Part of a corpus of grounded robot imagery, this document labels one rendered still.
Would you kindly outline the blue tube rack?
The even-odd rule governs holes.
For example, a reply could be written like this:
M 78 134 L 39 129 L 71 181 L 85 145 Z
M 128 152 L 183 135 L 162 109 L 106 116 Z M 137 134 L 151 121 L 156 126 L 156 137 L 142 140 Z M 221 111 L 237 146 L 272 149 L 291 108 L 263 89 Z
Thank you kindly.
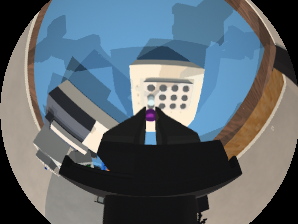
M 101 167 L 101 170 L 106 170 L 107 171 L 107 167 L 104 165 L 104 163 L 102 162 L 102 167 Z

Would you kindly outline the clear test tube with liquid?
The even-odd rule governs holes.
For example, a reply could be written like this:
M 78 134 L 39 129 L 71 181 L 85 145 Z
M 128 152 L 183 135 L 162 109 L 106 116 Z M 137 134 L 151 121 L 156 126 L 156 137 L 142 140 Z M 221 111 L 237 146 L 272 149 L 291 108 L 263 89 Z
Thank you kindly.
M 153 93 L 148 94 L 147 109 L 146 109 L 146 121 L 155 121 L 155 95 Z

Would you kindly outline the blue flat mat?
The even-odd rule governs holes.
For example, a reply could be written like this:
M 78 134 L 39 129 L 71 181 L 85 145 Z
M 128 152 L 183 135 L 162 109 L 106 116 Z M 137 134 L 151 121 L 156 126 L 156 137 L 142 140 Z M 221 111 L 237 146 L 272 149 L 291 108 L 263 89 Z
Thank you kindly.
M 192 62 L 205 71 L 187 127 L 212 141 L 244 101 L 263 53 L 224 0 L 52 0 L 35 49 L 37 101 L 44 122 L 48 93 L 68 80 L 121 123 L 134 115 L 132 62 Z

